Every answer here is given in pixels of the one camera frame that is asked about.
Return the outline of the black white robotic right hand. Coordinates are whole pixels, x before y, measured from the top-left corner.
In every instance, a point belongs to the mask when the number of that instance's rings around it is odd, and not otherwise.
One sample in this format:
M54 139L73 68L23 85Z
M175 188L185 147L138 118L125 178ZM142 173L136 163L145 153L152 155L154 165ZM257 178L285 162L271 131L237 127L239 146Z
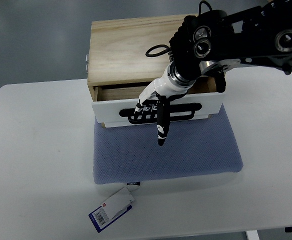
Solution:
M155 106L157 111L157 142L164 145L170 127L170 102L186 95L196 80L182 77L171 62L162 77L153 80L139 95L133 117Z

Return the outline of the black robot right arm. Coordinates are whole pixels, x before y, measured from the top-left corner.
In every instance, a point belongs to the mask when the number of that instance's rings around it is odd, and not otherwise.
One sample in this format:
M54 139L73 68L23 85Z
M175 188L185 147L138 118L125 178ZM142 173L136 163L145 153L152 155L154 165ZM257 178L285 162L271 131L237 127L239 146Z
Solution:
M224 92L224 73L245 64L292 72L292 0L274 0L227 15L209 9L187 15L169 45L159 45L169 54L180 84L209 76Z

